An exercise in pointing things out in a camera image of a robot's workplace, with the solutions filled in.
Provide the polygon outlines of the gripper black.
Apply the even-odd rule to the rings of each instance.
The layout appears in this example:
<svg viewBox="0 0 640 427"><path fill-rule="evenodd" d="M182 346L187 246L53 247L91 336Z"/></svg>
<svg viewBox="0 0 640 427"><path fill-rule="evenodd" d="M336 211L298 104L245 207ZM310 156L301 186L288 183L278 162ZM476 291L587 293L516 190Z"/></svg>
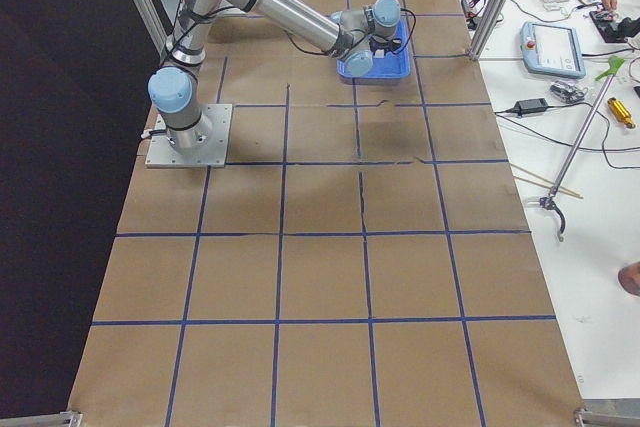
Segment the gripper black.
<svg viewBox="0 0 640 427"><path fill-rule="evenodd" d="M369 37L369 47L374 54L377 49L384 49L386 54L391 53L398 55L403 47L400 37L381 37L379 35L371 35Z"/></svg>

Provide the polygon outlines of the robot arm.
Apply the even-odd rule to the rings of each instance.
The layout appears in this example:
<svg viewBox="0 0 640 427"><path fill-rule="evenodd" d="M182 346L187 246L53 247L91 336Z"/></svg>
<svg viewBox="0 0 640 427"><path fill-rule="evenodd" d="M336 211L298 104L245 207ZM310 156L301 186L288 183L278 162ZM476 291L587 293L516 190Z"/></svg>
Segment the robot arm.
<svg viewBox="0 0 640 427"><path fill-rule="evenodd" d="M256 28L271 22L290 42L304 40L312 55L341 61L348 74L363 77L378 53L399 52L398 0L376 0L358 8L324 15L302 0L179 0L173 27L148 81L152 104L165 124L164 144L173 154L202 154L213 138L215 121L197 99L200 67L211 28L221 24L219 42L234 27Z"/></svg>

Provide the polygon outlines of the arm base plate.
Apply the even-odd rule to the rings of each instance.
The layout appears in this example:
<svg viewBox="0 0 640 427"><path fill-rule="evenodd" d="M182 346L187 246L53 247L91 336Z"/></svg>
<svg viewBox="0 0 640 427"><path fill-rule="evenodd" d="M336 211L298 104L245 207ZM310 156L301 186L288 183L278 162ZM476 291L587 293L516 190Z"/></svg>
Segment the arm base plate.
<svg viewBox="0 0 640 427"><path fill-rule="evenodd" d="M160 114L147 150L148 168L223 168L227 159L233 106L200 104L201 117L191 129L169 129Z"/></svg>

